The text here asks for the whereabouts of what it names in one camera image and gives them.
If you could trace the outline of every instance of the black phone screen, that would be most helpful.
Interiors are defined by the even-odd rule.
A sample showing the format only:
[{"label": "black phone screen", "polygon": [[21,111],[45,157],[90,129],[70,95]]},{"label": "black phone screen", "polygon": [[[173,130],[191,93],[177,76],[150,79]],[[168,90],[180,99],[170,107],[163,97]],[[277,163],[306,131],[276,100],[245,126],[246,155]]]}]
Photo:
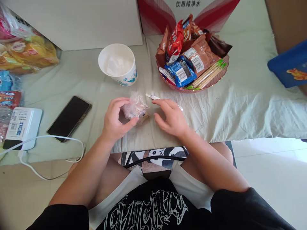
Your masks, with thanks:
[{"label": "black phone screen", "polygon": [[[82,121],[81,118],[87,114],[90,108],[91,104],[77,96],[73,96],[47,133],[49,135],[70,137],[74,129],[76,129]],[[65,142],[67,140],[64,138],[57,139],[60,142]]]}]

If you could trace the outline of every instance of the person's left hand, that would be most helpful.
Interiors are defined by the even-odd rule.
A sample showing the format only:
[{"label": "person's left hand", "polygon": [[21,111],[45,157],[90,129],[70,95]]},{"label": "person's left hand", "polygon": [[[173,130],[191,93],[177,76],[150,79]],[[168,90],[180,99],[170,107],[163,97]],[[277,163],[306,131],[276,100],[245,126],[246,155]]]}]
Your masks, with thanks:
[{"label": "person's left hand", "polygon": [[132,118],[126,124],[123,124],[118,120],[120,107],[129,103],[129,98],[125,97],[116,98],[110,102],[108,110],[105,114],[105,122],[101,134],[101,136],[106,138],[108,141],[115,143],[137,124],[139,120],[138,117]]}]

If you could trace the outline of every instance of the white bedsheet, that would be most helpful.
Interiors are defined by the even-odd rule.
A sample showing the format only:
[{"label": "white bedsheet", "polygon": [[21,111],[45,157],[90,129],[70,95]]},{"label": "white bedsheet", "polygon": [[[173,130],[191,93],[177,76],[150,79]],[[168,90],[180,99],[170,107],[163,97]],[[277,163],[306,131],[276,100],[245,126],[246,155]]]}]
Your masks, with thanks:
[{"label": "white bedsheet", "polygon": [[[160,79],[155,54],[161,36],[144,37],[144,45],[131,47],[138,70],[138,80],[123,87],[99,69],[100,49],[66,51],[53,68],[24,76],[25,105],[41,108],[39,135],[47,129],[73,95],[93,104],[93,108],[73,134],[94,144],[103,128],[104,114],[111,99],[129,97],[137,90],[145,97],[150,93],[170,98],[184,108],[189,125],[208,142],[260,137],[307,138],[307,98],[298,88],[285,89],[267,68],[277,55],[264,1],[240,1],[225,24],[220,37],[233,45],[226,75],[214,86],[196,94],[180,94],[170,90]],[[159,112],[152,105],[149,112]],[[115,152],[157,149],[180,145],[163,133],[153,117],[133,128],[119,140]],[[54,138],[39,139],[29,150],[28,162],[79,157],[79,143],[60,143]],[[16,152],[8,153],[0,165],[19,163]]]}]

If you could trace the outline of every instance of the paper cup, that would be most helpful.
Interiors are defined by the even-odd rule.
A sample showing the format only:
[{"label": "paper cup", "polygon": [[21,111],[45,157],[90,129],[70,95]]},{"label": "paper cup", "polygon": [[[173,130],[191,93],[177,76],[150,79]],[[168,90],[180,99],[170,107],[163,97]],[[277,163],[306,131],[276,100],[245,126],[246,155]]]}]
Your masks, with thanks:
[{"label": "paper cup", "polygon": [[[119,56],[124,61],[131,63],[131,68],[122,75],[111,76],[107,73],[108,63],[111,57]],[[111,44],[105,47],[98,56],[98,64],[101,71],[110,78],[117,81],[122,86],[131,86],[137,81],[138,72],[135,66],[135,59],[132,50],[123,44]]]}]

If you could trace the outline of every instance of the basket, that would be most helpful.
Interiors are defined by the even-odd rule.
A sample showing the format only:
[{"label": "basket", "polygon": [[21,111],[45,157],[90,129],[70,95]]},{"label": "basket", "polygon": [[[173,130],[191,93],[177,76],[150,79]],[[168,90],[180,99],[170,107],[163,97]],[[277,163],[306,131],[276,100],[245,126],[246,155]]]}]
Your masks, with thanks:
[{"label": "basket", "polygon": [[214,84],[216,84],[219,80],[221,80],[221,78],[225,75],[226,71],[227,71],[227,67],[228,67],[228,64],[229,64],[229,56],[226,55],[224,57],[225,59],[225,63],[227,64],[226,67],[215,77],[213,78],[203,89],[200,89],[200,90],[192,90],[192,89],[184,89],[184,88],[180,88],[180,87],[177,87],[177,86],[174,86],[170,83],[168,83],[165,78],[162,76],[162,74],[160,73],[159,71],[159,67],[158,67],[158,63],[157,63],[157,67],[158,67],[158,72],[161,76],[161,79],[162,81],[164,81],[164,83],[170,88],[170,89],[173,89],[177,92],[180,92],[180,93],[197,93],[197,92],[200,92],[200,91],[203,91],[205,89],[208,89],[210,86],[213,86]]}]

